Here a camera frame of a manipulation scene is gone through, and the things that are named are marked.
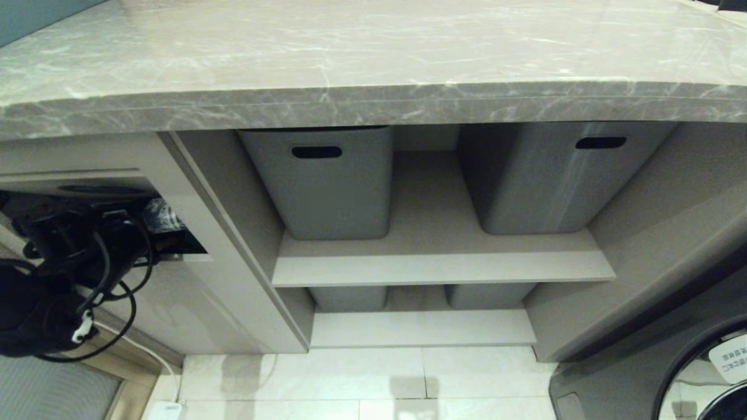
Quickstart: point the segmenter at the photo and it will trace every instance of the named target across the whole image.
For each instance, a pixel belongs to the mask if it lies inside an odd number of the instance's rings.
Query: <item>white tiled floor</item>
[[[186,420],[555,420],[554,369],[529,347],[188,356],[180,399]]]

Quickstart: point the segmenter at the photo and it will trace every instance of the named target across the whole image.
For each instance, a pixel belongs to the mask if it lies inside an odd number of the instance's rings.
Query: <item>washing machine door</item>
[[[721,337],[669,384],[659,420],[747,420],[747,332]]]

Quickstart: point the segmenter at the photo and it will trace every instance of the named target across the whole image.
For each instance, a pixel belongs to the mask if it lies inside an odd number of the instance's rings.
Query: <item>wall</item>
[[[541,361],[559,361],[735,250],[747,239],[747,132],[681,124],[593,220],[617,280],[543,284],[525,300]]]

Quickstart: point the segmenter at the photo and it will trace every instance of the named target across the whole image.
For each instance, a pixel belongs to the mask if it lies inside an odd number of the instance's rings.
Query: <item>washing machine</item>
[[[625,329],[558,366],[558,420],[747,420],[747,247]]]

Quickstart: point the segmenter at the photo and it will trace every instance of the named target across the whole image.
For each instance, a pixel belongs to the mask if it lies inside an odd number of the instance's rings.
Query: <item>marble countertop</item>
[[[0,139],[747,122],[747,30],[677,0],[110,0],[0,49]]]

